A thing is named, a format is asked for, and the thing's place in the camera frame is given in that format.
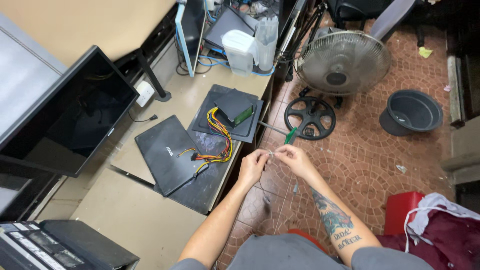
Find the monitor stand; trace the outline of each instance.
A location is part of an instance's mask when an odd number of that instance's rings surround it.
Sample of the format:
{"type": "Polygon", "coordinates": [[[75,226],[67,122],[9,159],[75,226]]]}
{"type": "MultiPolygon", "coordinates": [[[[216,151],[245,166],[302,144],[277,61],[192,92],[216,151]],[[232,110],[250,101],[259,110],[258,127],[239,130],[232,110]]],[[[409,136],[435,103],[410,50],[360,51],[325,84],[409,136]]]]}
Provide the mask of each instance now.
{"type": "Polygon", "coordinates": [[[155,99],[161,102],[169,101],[170,98],[172,98],[172,94],[168,91],[165,91],[162,85],[160,85],[160,83],[158,82],[158,79],[155,77],[155,74],[150,68],[150,65],[147,63],[147,60],[145,59],[142,49],[138,48],[135,50],[134,53],[137,56],[137,60],[142,66],[142,69],[144,70],[144,72],[147,74],[148,78],[152,82],[153,88],[158,93],[158,96],[156,96],[155,99]]]}

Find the tattoo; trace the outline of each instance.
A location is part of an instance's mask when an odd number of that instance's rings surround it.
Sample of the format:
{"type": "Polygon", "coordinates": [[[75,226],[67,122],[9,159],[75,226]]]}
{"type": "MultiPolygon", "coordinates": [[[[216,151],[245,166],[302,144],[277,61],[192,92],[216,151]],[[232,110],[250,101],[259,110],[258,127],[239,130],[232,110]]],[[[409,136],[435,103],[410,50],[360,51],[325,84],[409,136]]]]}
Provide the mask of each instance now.
{"type": "Polygon", "coordinates": [[[333,235],[335,237],[335,241],[340,240],[341,238],[349,235],[351,232],[349,229],[345,229],[343,232],[339,232],[333,235]]]}
{"type": "Polygon", "coordinates": [[[313,200],[320,213],[320,218],[325,226],[328,237],[330,237],[338,228],[353,228],[353,223],[350,218],[338,205],[332,202],[329,198],[318,193],[310,187],[313,193],[313,200]]]}
{"type": "Polygon", "coordinates": [[[342,249],[350,244],[353,244],[355,242],[358,242],[359,240],[361,240],[360,236],[356,235],[352,238],[347,238],[347,239],[344,239],[342,240],[341,243],[338,244],[338,249],[342,249]]]}

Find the plastic pitcher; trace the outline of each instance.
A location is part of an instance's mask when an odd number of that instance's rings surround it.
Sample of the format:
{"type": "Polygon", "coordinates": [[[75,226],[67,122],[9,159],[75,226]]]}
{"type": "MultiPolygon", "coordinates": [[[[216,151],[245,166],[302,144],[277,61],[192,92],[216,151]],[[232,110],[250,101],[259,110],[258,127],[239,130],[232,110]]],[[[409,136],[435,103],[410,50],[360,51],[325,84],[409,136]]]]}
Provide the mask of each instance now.
{"type": "Polygon", "coordinates": [[[272,69],[273,58],[275,57],[276,40],[278,39],[278,18],[262,18],[255,31],[255,41],[257,42],[258,67],[263,71],[272,69]]]}
{"type": "Polygon", "coordinates": [[[223,35],[222,45],[232,72],[248,77],[252,73],[254,59],[255,65],[258,65],[255,38],[240,30],[230,30],[223,35]]]}

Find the fan grille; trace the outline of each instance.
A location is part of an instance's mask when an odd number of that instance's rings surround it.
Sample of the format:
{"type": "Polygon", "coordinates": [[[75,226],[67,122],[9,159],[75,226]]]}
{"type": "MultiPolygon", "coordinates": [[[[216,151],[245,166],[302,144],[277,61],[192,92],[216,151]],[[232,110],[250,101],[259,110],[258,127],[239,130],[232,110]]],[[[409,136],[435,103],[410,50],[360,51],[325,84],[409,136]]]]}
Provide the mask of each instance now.
{"type": "Polygon", "coordinates": [[[314,40],[295,61],[302,81],[335,96],[370,90],[389,68],[390,54],[385,45],[354,31],[335,32],[314,40]]]}

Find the tiled floor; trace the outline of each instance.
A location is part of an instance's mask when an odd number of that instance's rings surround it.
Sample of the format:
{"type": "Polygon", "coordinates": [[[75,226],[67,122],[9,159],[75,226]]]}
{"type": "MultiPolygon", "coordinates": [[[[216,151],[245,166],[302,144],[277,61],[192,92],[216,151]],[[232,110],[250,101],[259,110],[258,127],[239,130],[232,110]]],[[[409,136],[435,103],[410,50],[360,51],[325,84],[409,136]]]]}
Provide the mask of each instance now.
{"type": "MultiPolygon", "coordinates": [[[[372,22],[367,23],[366,31],[372,22]]],[[[336,111],[333,133],[318,141],[297,139],[294,145],[303,148],[332,189],[361,218],[375,234],[383,234],[388,196],[406,191],[425,194],[439,192],[454,198],[452,186],[439,167],[439,161],[450,155],[448,126],[449,95],[443,90],[448,84],[445,37],[443,32],[429,28],[425,47],[433,54],[424,59],[418,55],[413,29],[401,27],[387,42],[392,54],[388,75],[370,92],[346,98],[336,111]],[[444,110],[444,124],[433,132],[406,137],[386,133],[378,117],[390,94],[399,89],[414,88],[433,96],[444,110]],[[396,165],[404,166],[402,173],[396,165]]],[[[298,97],[304,88],[298,78],[284,83],[275,97],[270,123],[286,130],[284,111],[288,103],[298,97]]],[[[333,106],[333,99],[326,99],[333,106]]],[[[274,150],[285,137],[275,131],[267,132],[261,147],[274,150]]],[[[261,180],[248,193],[218,268],[225,269],[240,245],[252,233],[280,234],[287,231],[292,220],[300,221],[300,228],[316,237],[329,250],[334,249],[327,239],[320,217],[315,209],[309,187],[292,175],[288,167],[275,160],[261,180]],[[293,187],[298,182],[297,193],[293,187]],[[261,187],[272,201],[267,207],[262,200],[261,187]]]]}

